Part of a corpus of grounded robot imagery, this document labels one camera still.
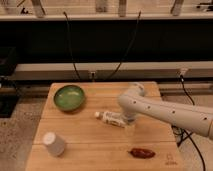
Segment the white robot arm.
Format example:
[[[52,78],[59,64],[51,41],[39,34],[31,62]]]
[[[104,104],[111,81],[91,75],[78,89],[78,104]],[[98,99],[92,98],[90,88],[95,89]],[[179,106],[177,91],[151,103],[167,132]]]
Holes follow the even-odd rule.
[[[127,123],[144,114],[213,140],[213,108],[149,99],[140,83],[133,83],[120,94],[118,104]]]

